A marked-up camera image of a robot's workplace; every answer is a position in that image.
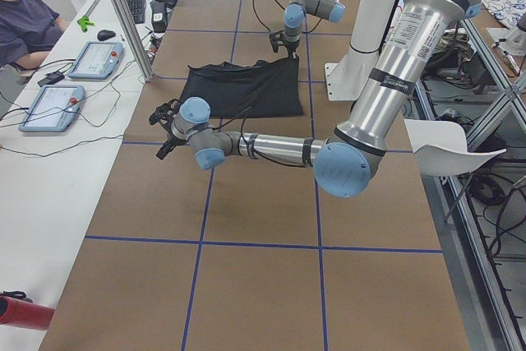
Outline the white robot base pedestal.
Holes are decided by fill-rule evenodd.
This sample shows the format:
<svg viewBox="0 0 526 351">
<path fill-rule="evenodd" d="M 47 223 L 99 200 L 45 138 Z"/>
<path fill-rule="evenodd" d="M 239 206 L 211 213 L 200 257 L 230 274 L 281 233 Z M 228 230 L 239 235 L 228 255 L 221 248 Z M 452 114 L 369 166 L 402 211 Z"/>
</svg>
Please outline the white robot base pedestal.
<svg viewBox="0 0 526 351">
<path fill-rule="evenodd" d="M 349 50 L 337 63 L 325 64 L 330 101 L 358 98 L 376 65 L 399 0 L 360 0 Z"/>
</svg>

